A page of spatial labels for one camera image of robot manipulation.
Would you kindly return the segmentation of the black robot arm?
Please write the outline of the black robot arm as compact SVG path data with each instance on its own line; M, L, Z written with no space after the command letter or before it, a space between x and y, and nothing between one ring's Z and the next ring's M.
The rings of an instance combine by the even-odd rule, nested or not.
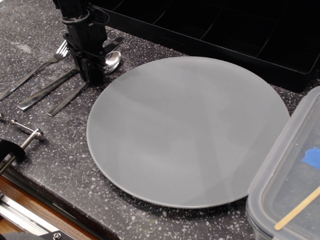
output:
M55 0L67 32L63 38L82 79L91 85L103 82L109 15L89 0Z

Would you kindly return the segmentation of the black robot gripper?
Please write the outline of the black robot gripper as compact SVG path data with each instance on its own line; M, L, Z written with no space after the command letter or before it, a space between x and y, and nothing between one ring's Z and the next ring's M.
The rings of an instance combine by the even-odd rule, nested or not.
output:
M107 40L105 25L108 17L104 14L73 18L63 16L62 22L67 27L64 39L81 78L90 85L101 85L104 78L102 61L106 55L103 43Z

